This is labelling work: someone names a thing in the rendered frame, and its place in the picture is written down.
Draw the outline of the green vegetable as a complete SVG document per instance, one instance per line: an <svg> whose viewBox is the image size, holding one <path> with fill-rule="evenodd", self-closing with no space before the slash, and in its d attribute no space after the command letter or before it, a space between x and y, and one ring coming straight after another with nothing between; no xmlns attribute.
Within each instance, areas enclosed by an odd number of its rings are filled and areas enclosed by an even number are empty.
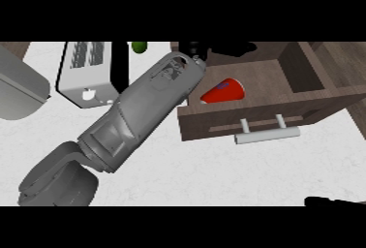
<svg viewBox="0 0 366 248"><path fill-rule="evenodd" d="M138 54L142 54L148 50L148 43L147 42L133 42L132 49Z"/></svg>

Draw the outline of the white toaster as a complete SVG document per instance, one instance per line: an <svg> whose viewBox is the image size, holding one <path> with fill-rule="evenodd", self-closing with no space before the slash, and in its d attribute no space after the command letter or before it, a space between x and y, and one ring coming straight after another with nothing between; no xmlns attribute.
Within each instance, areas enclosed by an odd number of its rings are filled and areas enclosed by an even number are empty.
<svg viewBox="0 0 366 248"><path fill-rule="evenodd" d="M111 105L129 86L128 42L67 42L57 91L82 108Z"/></svg>

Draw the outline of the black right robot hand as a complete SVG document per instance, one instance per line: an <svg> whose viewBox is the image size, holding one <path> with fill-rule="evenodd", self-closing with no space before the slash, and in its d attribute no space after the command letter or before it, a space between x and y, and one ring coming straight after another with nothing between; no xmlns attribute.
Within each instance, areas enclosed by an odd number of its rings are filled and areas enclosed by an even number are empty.
<svg viewBox="0 0 366 248"><path fill-rule="evenodd" d="M305 205L306 206L356 206L356 205L365 205L365 202L331 200L322 197L308 197L305 199Z"/></svg>

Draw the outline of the brown wooden cabinet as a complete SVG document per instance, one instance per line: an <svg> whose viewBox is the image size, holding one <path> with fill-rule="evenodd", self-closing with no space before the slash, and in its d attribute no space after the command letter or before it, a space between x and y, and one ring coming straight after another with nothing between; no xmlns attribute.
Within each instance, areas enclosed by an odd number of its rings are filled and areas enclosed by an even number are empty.
<svg viewBox="0 0 366 248"><path fill-rule="evenodd" d="M366 85L366 42L311 42L337 87ZM366 139L366 98L347 108Z"/></svg>

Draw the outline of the grey rounded appliance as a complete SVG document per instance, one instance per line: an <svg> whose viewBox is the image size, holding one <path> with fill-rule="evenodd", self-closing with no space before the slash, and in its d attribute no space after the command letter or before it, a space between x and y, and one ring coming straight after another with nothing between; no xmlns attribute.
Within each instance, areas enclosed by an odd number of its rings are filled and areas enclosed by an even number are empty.
<svg viewBox="0 0 366 248"><path fill-rule="evenodd" d="M0 42L0 118L20 120L51 97L51 83L24 62L30 42Z"/></svg>

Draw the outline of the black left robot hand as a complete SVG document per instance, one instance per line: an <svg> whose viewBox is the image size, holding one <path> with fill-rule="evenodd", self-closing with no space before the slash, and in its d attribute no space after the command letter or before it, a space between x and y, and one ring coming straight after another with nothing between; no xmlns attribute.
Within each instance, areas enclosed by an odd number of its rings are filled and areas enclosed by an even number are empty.
<svg viewBox="0 0 366 248"><path fill-rule="evenodd" d="M257 45L251 42L243 42L232 45L229 42L181 42L179 51L192 58L201 58L207 61L210 52L241 57L246 53L257 50Z"/></svg>

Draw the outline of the brown wooden drawer front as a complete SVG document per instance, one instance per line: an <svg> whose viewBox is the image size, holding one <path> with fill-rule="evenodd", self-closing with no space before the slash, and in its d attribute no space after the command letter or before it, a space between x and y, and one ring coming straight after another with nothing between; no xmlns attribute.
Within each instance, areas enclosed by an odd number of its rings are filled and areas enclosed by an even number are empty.
<svg viewBox="0 0 366 248"><path fill-rule="evenodd" d="M271 97L249 96L241 101L192 104L178 109L182 140L231 136L244 132L247 119L253 132L280 127L281 114L288 127L311 125L366 98L366 85L347 86Z"/></svg>

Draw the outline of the brown wooden drawer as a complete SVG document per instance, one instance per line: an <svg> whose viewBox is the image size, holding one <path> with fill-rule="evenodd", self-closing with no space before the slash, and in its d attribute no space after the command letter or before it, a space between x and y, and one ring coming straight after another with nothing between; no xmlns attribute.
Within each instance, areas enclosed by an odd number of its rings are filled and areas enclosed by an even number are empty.
<svg viewBox="0 0 366 248"><path fill-rule="evenodd" d="M311 125L366 98L366 85L347 86L271 97L249 96L241 101L192 104L178 109L182 140L231 136L244 132L247 119L253 132L280 127L281 114L288 127Z"/></svg>
<svg viewBox="0 0 366 248"><path fill-rule="evenodd" d="M331 77L308 42L254 42L257 49L241 57L207 51L206 77L189 95L188 106L200 107L201 97L228 78L247 90L247 100L336 90Z"/></svg>

